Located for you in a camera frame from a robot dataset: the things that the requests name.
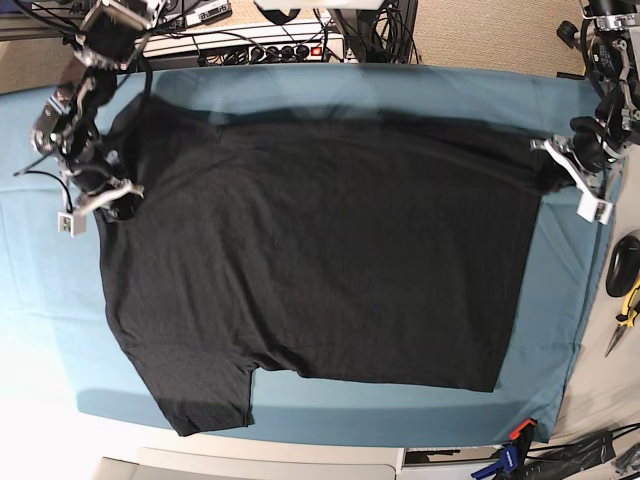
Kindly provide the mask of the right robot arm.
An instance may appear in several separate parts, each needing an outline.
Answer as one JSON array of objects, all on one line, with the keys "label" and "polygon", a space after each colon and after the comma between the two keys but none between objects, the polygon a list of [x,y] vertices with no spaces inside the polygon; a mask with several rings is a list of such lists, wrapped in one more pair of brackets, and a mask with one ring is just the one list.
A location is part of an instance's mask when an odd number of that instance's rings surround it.
[{"label": "right robot arm", "polygon": [[119,153],[129,135],[122,127],[99,132],[98,110],[118,89],[117,75],[131,66],[145,72],[138,110],[150,96],[153,74],[143,50],[166,3],[164,1],[96,1],[81,25],[71,31],[74,56],[45,103],[30,141],[43,160],[54,158],[63,191],[73,183],[81,192],[69,213],[87,215],[102,210],[114,221],[131,218],[143,198],[143,188],[127,177]]}]

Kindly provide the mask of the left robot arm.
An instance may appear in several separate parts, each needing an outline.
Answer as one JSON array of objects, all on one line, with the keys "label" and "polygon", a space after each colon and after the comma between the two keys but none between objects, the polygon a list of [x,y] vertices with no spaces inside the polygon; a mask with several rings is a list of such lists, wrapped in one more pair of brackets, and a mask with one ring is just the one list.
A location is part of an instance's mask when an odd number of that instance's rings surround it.
[{"label": "left robot arm", "polygon": [[582,78],[599,103],[592,116],[570,120],[571,137],[556,136],[550,150],[577,174],[575,184],[606,198],[613,168],[639,143],[639,3],[582,1],[579,26],[562,22],[556,34],[582,57]]}]

